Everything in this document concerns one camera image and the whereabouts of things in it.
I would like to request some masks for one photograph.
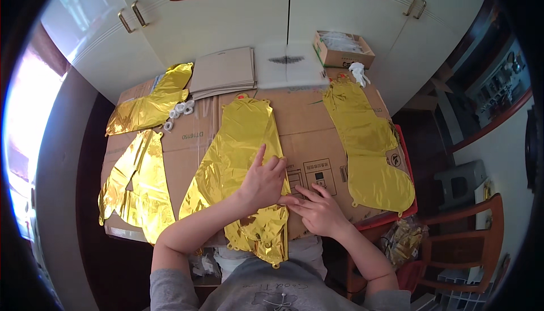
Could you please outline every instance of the white tissue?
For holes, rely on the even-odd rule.
[[[353,77],[357,80],[357,83],[359,83],[363,88],[366,87],[367,82],[370,83],[371,81],[368,79],[368,77],[364,74],[364,64],[359,62],[353,62],[349,70],[351,70],[351,73],[353,74]]]

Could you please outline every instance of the red tray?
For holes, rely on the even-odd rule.
[[[412,174],[412,166],[410,165],[410,158],[408,157],[408,151],[406,150],[406,144],[404,143],[404,136],[403,132],[400,129],[400,126],[398,124],[395,125],[395,128],[397,129],[400,137],[400,145],[403,148],[404,158],[406,159],[406,165],[408,166],[408,171],[410,172],[410,179],[412,179],[413,183],[413,174]],[[409,207],[406,211],[403,212],[403,217],[405,218],[407,216],[413,215],[417,212],[417,197],[414,197],[412,206]],[[390,223],[392,221],[399,220],[399,214],[396,212],[385,212],[383,214],[374,216],[372,218],[366,219],[361,221],[360,223],[357,223],[355,226],[359,231],[362,231],[364,229],[369,229],[376,226],[381,226],[386,223]]]

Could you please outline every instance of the hand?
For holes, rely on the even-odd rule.
[[[296,204],[287,202],[289,209],[303,217],[304,226],[308,231],[324,237],[337,238],[346,227],[353,225],[344,217],[344,213],[330,193],[323,187],[312,184],[323,197],[317,193],[296,185],[295,189],[309,200],[296,199]]]
[[[288,202],[296,203],[293,196],[282,196],[281,188],[285,180],[287,160],[273,156],[266,165],[262,165],[266,144],[259,148],[253,165],[248,170],[237,195],[247,208],[248,215],[254,214],[259,208],[272,205],[285,205]]]

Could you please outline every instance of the white plastic ring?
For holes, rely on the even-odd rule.
[[[173,109],[179,114],[183,114],[183,110],[185,109],[185,102],[176,104]]]
[[[177,111],[175,111],[174,109],[172,109],[170,111],[170,114],[168,115],[170,118],[178,118],[180,117],[180,113],[178,113]]]
[[[164,124],[164,126],[163,126],[163,128],[164,128],[165,131],[171,130],[172,127],[173,127],[172,121],[167,121],[167,122]]]
[[[193,107],[185,107],[185,109],[183,110],[183,113],[185,115],[189,115],[193,112]]]

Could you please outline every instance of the white wall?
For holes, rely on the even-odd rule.
[[[79,152],[98,91],[71,68],[60,87],[41,142],[36,172],[36,220],[45,265],[63,307],[98,310],[76,226]]]
[[[533,193],[527,189],[525,170],[525,128],[527,110],[533,98],[512,117],[486,136],[453,153],[455,164],[481,159],[495,191],[503,198],[504,239],[500,260],[505,253],[516,259],[527,232],[533,205]]]

